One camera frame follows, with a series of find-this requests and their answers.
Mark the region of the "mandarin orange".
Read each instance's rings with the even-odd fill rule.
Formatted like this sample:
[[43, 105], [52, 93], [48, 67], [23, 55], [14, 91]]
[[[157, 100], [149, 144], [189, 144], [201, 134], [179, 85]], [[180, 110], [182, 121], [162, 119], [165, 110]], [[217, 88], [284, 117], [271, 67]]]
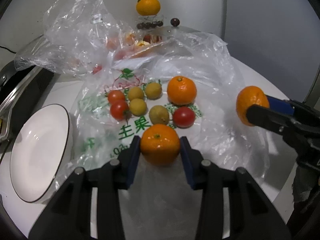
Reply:
[[253, 126], [249, 123], [246, 113], [249, 107], [258, 105], [269, 108], [270, 103], [264, 92], [257, 86], [247, 86], [243, 88], [236, 99], [236, 112], [240, 121], [246, 126]]
[[180, 140], [176, 131], [163, 124], [149, 127], [140, 140], [141, 154], [155, 166], [171, 165], [180, 153]]
[[185, 76], [175, 76], [168, 83], [167, 95], [169, 101], [175, 105], [189, 105], [197, 96], [197, 88], [193, 80]]

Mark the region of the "red cherry tomato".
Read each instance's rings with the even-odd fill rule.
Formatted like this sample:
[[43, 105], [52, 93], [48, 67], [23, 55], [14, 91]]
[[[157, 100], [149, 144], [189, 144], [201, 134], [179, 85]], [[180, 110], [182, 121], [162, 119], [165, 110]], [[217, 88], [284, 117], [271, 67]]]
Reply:
[[195, 119], [195, 113], [188, 107], [180, 107], [172, 115], [173, 123], [179, 128], [193, 126]]
[[107, 95], [108, 102], [112, 105], [117, 101], [125, 101], [125, 95], [120, 90], [112, 90]]
[[129, 116], [129, 106], [123, 100], [116, 101], [111, 105], [110, 113], [117, 121], [126, 120]]

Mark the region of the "yellow longan fruit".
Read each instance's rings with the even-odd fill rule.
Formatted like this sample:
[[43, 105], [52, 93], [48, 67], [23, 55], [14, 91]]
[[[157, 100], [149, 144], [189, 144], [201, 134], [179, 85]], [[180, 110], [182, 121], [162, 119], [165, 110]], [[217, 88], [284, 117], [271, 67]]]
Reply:
[[161, 105], [153, 106], [150, 109], [149, 118], [150, 118], [152, 124], [154, 124], [154, 125], [155, 124], [167, 125], [170, 120], [168, 110]]
[[162, 87], [159, 83], [149, 83], [145, 88], [146, 97], [150, 100], [156, 100], [162, 94]]
[[128, 92], [128, 99], [144, 99], [144, 92], [140, 87], [131, 87]]
[[135, 116], [142, 116], [147, 111], [147, 105], [143, 99], [133, 99], [129, 104], [130, 112]]

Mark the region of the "red cherry tomato back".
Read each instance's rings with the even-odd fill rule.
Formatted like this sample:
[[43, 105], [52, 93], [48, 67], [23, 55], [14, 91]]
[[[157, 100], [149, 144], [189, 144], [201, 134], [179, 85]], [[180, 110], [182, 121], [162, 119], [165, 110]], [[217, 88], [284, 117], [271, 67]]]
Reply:
[[117, 101], [125, 101], [125, 95], [120, 90], [112, 90], [107, 95], [108, 102], [112, 105]]

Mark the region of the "printed flat plastic bag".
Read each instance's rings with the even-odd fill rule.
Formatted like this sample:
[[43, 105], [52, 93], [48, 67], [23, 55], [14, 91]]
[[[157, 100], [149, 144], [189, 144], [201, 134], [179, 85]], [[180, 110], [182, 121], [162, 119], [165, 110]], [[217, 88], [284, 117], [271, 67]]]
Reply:
[[178, 75], [194, 81], [197, 88], [196, 98], [188, 105], [195, 121], [189, 128], [179, 128], [170, 120], [169, 127], [187, 137], [206, 159], [230, 170], [245, 167], [262, 184], [269, 167], [267, 136], [238, 118], [236, 96], [244, 79], [226, 43], [213, 34], [178, 33], [116, 62], [83, 84], [71, 109], [74, 155], [58, 173], [55, 188], [76, 166], [92, 170], [117, 157], [134, 136], [151, 126], [148, 113], [124, 121], [113, 118], [107, 100], [110, 91], [127, 95], [132, 87], [146, 90], [157, 83], [162, 92], [157, 99], [145, 100], [147, 109], [162, 106], [173, 114], [177, 106], [168, 98], [167, 86]]

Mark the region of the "grey refrigerator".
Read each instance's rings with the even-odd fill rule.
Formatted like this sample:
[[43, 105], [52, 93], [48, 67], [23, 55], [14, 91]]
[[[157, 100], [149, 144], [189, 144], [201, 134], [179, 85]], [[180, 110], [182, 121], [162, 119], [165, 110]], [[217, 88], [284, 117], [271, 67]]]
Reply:
[[319, 103], [319, 18], [308, 0], [226, 0], [225, 41], [289, 98]]

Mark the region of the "white plate black rim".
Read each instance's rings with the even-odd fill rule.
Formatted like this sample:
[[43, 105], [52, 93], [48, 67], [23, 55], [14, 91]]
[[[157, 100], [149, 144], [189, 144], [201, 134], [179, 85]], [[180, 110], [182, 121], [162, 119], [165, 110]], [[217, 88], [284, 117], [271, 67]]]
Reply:
[[18, 197], [40, 203], [51, 197], [54, 179], [71, 160], [73, 127], [59, 104], [36, 111], [23, 125], [10, 157], [10, 180]]

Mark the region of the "steel induction cooker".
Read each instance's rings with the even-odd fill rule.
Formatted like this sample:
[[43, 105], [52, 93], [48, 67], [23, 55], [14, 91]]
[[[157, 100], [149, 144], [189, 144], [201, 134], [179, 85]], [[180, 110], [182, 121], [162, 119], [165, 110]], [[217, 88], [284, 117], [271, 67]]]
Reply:
[[18, 135], [54, 73], [37, 66], [17, 73], [1, 86], [1, 142]]

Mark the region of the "orange peel pieces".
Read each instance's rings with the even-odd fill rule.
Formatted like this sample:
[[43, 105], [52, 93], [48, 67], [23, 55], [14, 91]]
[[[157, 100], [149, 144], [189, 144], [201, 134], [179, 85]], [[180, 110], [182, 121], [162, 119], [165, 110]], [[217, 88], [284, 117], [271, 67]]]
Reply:
[[149, 46], [162, 42], [163, 37], [157, 34], [144, 34], [142, 37], [137, 37], [135, 33], [129, 33], [125, 36], [125, 55], [133, 55], [142, 53], [143, 49]]

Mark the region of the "clear crumpled plastic bag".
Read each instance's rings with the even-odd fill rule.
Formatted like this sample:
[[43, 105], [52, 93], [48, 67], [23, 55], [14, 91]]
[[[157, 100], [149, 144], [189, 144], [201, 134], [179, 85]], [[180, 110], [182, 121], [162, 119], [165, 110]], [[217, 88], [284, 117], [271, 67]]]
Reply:
[[136, 69], [153, 57], [162, 42], [127, 56], [129, 33], [151, 34], [115, 19], [104, 0], [57, 0], [44, 13], [43, 34], [16, 54], [15, 68], [38, 66], [78, 77], [100, 70]]

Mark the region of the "clear box of dark fruit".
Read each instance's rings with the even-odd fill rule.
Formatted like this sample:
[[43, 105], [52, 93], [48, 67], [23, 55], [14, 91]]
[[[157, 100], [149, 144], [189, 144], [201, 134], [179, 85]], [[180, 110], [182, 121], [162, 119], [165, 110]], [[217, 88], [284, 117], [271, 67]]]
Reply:
[[136, 27], [139, 30], [151, 30], [162, 27], [164, 25], [164, 16], [150, 15], [150, 16], [139, 16], [136, 20]]

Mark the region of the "large orange with leaf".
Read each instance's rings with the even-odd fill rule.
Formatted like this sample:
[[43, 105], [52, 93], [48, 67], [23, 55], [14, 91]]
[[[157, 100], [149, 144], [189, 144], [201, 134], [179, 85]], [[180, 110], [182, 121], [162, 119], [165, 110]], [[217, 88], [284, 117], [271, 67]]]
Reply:
[[141, 16], [157, 15], [161, 10], [159, 0], [138, 0], [136, 11]]

